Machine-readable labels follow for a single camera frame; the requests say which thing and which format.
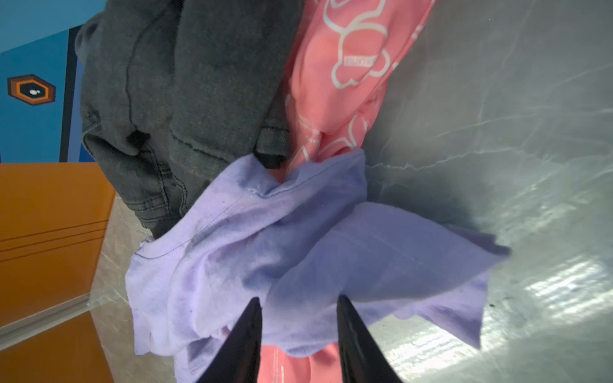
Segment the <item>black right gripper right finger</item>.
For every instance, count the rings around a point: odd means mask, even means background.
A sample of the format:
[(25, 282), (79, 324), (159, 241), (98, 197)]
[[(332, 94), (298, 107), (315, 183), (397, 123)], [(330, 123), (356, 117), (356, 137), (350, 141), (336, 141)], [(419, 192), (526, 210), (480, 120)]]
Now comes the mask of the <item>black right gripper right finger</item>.
[(346, 296), (338, 298), (337, 322), (343, 382), (402, 383)]

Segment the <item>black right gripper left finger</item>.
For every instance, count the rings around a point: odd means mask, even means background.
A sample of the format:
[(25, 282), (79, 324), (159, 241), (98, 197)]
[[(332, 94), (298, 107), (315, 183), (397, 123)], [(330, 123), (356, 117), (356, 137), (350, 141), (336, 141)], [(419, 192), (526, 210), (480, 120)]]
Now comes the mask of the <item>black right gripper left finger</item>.
[(255, 297), (246, 306), (198, 383), (256, 383), (260, 370), (262, 310)]

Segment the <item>purple cloth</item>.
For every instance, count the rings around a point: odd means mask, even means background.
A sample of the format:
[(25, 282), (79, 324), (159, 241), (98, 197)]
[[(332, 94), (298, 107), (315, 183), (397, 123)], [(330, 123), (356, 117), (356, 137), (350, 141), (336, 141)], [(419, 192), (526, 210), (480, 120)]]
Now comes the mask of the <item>purple cloth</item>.
[(336, 303), (367, 325), (420, 316), (479, 347), (494, 236), (367, 200), (360, 149), (279, 183), (238, 159), (125, 276), (138, 355), (172, 357), (179, 382), (209, 367), (249, 301), (263, 314), (261, 382), (339, 382)]

